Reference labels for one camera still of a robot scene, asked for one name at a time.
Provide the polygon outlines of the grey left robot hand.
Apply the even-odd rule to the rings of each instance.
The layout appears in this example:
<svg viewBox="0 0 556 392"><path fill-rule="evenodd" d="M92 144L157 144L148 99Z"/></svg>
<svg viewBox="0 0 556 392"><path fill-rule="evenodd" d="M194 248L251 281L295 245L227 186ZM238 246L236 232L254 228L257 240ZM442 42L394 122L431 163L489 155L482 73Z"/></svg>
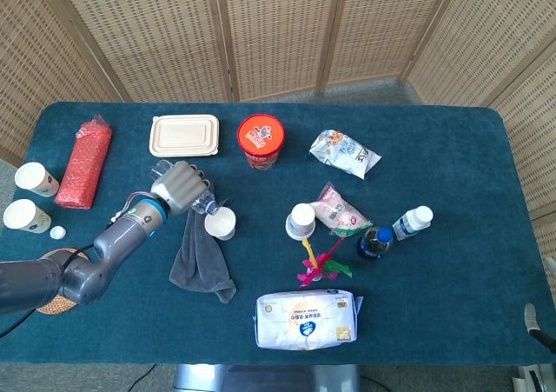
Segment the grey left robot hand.
<svg viewBox="0 0 556 392"><path fill-rule="evenodd" d="M204 172L186 161L162 159L151 171L155 180L150 193L165 202L170 216L184 213L210 186Z"/></svg>

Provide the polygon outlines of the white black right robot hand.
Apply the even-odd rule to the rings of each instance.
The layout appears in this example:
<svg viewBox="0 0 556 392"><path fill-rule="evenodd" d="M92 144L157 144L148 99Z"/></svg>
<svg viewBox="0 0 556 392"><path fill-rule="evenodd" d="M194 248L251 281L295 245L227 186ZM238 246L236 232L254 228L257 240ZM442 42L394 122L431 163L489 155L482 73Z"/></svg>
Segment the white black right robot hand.
<svg viewBox="0 0 556 392"><path fill-rule="evenodd" d="M537 321L536 308L532 303L524 307L524 323L530 336L546 347L552 354L556 353L556 340L542 330Z"/></svg>

